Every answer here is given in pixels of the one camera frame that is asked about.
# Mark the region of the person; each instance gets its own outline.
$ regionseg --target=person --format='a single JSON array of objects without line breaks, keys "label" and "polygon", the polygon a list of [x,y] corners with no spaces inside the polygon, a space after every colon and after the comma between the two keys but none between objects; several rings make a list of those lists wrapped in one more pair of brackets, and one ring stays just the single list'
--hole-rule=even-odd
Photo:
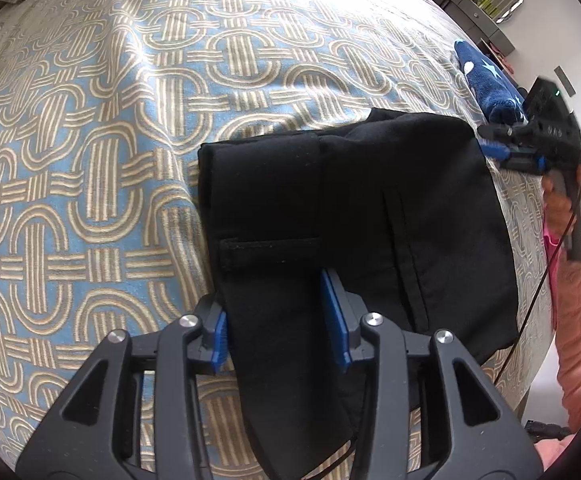
[{"label": "person", "polygon": [[[577,179],[581,184],[581,167]],[[558,240],[570,220],[572,203],[568,197],[555,191],[549,176],[543,177],[542,187],[545,224],[551,240]],[[553,308],[557,310],[557,380],[563,388],[562,403],[568,412],[569,427],[576,433],[581,428],[581,262],[567,261],[563,251],[558,257],[557,298],[553,298]],[[561,441],[541,440],[536,444],[544,469],[553,464],[573,437],[572,434]]]}]

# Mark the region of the human hand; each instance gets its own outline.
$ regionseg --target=human hand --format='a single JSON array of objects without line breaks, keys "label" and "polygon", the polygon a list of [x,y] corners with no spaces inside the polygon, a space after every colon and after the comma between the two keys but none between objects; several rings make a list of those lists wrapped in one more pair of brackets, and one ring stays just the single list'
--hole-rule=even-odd
[{"label": "human hand", "polygon": [[[577,168],[577,183],[581,185],[581,166]],[[550,234],[558,238],[563,235],[570,221],[573,214],[573,204],[566,195],[555,191],[555,183],[548,175],[541,179],[541,187],[544,189],[545,222]],[[573,231],[574,223],[577,221],[578,218],[575,218],[569,234]]]}]

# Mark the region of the bedspread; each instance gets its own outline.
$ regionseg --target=bedspread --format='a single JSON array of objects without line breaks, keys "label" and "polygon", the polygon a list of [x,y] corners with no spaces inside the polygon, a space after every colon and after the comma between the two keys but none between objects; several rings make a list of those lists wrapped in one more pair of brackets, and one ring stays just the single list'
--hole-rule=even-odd
[{"label": "bedspread", "polygon": [[[158,330],[209,291],[202,142],[350,123],[370,107],[477,126],[457,38],[430,0],[0,0],[0,455],[14,464],[109,330]],[[490,167],[522,319],[545,268],[541,193]],[[550,319],[545,286],[502,386],[514,406]],[[263,478],[234,377],[199,390],[216,478]],[[142,413],[151,468],[149,395]]]}]

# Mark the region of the black cable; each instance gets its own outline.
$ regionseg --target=black cable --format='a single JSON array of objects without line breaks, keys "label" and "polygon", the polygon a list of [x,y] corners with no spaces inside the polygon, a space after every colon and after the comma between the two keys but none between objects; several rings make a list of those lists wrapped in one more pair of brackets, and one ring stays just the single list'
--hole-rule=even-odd
[{"label": "black cable", "polygon": [[524,333],[524,330],[526,329],[526,325],[528,324],[528,320],[530,319],[530,314],[532,314],[532,309],[535,306],[535,302],[537,301],[537,298],[539,297],[539,293],[541,292],[541,287],[544,285],[545,278],[547,277],[548,272],[550,270],[550,267],[552,266],[555,258],[559,255],[559,249],[561,248],[563,241],[567,237],[568,231],[573,226],[573,222],[574,222],[574,219],[576,216],[575,212],[577,211],[577,208],[579,207],[580,202],[581,202],[581,185],[579,186],[579,193],[577,194],[577,200],[575,200],[575,202],[573,204],[573,214],[571,215],[570,220],[568,220],[568,225],[566,226],[566,229],[563,231],[561,238],[559,238],[559,243],[557,244],[557,248],[555,249],[555,252],[550,257],[550,261],[548,261],[547,266],[545,266],[544,274],[541,277],[541,280],[539,280],[539,285],[537,285],[537,289],[535,290],[535,293],[532,297],[532,300],[530,301],[530,307],[528,307],[528,311],[526,312],[526,317],[524,318],[524,322],[521,324],[521,328],[519,329],[519,337],[513,343],[512,349],[510,349],[510,352],[506,356],[506,360],[503,362],[503,366],[501,367],[501,370],[499,370],[499,373],[497,374],[497,377],[494,380],[495,386],[499,383],[499,379],[501,379],[501,376],[503,375],[504,371],[506,371],[506,367],[508,366],[510,359],[512,359],[512,355],[515,353],[515,350],[517,349],[517,345],[521,341],[521,336]]},{"label": "black cable", "polygon": [[308,478],[304,478],[304,480],[321,480],[323,477],[330,475],[335,469],[337,469],[343,462],[355,451],[355,446],[357,445],[357,439],[352,438],[350,439],[350,446],[346,450],[346,452],[341,455],[337,460],[335,460],[330,466],[325,468],[323,471],[319,473],[309,476]]}]

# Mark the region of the quilted pink jacket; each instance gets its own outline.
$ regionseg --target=quilted pink jacket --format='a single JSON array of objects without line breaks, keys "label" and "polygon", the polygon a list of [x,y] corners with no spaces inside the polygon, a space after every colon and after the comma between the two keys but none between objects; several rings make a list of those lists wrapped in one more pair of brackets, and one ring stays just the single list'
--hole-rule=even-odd
[{"label": "quilted pink jacket", "polygon": [[[562,403],[568,411],[569,427],[578,431],[581,428],[581,264],[568,262],[563,254],[557,269],[557,300],[553,301],[553,308],[557,309],[557,380],[563,388]],[[542,440],[536,444],[544,469],[557,459],[572,439],[570,436],[561,442]]]}]

